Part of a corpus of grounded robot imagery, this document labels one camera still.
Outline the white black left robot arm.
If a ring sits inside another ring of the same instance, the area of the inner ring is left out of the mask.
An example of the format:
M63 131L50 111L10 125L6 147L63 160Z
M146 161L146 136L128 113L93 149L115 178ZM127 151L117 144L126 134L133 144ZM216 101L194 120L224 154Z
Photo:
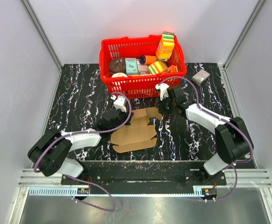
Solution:
M28 158L38 172L44 176L55 173L71 175L74 182L81 185L87 181L88 174L80 162L69 159L68 153L84 147L94 147L123 125L130 125L134 113L129 110L110 109L103 113L99 121L84 131L60 132L52 128L28 151Z

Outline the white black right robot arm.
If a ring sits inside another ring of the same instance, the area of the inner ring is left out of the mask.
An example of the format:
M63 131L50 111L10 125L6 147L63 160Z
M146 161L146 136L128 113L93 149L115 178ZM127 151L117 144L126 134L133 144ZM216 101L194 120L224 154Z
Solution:
M199 180L205 185L216 179L216 174L248 153L253 153L253 143L244 120L228 118L206 109L196 101L187 101L180 87L157 84L160 93L159 110L163 115L175 113L195 122L215 135L216 153L200 169Z

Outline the brown cardboard box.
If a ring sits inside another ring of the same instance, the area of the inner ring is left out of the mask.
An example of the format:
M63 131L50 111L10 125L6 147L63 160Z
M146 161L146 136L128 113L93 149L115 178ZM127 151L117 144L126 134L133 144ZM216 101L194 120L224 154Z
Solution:
M162 114L156 107L137 109L133 111L129 126L123 126L111 135L113 150L117 153L152 148L157 142L155 125L150 125L150 118L162 119Z

